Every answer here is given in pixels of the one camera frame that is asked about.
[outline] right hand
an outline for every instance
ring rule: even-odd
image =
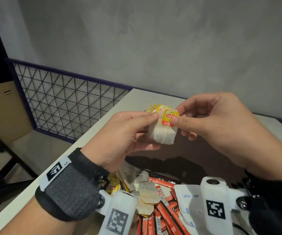
[[[282,179],[282,143],[232,93],[200,94],[182,102],[171,123],[182,135],[205,138],[237,166],[265,179]]]

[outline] fingernail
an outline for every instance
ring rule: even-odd
[[[178,123],[178,121],[179,121],[179,119],[178,119],[177,117],[172,117],[172,118],[170,119],[170,122],[171,122],[172,124],[174,124],[174,125],[176,125],[176,124]]]

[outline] gray wall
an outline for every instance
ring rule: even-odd
[[[11,58],[282,117],[282,0],[0,0],[0,34]]]

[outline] sleeve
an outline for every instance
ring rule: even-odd
[[[258,235],[282,234],[282,181],[263,180],[247,171],[245,173],[251,194],[256,196],[256,200],[261,200],[252,203],[250,208],[249,221],[253,229]]]

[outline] metal grid panel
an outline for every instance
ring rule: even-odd
[[[128,90],[14,64],[37,127],[79,139]]]

